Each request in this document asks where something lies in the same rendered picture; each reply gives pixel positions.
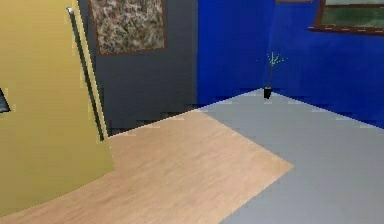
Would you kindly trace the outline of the thin plant in black pot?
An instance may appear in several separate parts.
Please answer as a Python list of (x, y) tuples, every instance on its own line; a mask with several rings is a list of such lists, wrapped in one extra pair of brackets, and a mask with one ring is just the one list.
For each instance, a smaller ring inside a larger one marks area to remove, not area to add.
[(265, 84), (263, 86), (263, 98), (269, 99), (272, 96), (272, 80), (274, 68), (288, 60), (279, 52), (271, 51), (266, 54), (266, 65), (264, 69)]

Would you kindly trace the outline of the brown framed speckled picture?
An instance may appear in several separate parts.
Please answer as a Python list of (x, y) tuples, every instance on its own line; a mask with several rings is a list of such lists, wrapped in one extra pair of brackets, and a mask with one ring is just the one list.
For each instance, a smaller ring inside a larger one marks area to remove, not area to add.
[(163, 49), (164, 0), (88, 0), (98, 53)]

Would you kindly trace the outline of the yellow fridge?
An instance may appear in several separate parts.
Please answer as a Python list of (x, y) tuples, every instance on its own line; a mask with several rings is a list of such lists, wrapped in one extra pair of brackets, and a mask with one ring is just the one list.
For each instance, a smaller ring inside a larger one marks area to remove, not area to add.
[[(66, 7), (74, 9), (100, 141)], [(114, 168), (78, 0), (0, 0), (0, 222)]]

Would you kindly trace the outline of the black fridge dispenser panel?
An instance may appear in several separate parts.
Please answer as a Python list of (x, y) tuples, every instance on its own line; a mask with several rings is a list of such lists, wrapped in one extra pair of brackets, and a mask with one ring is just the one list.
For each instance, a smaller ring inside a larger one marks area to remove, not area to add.
[(9, 104), (4, 96), (2, 89), (0, 88), (0, 113), (10, 112), (11, 109)]

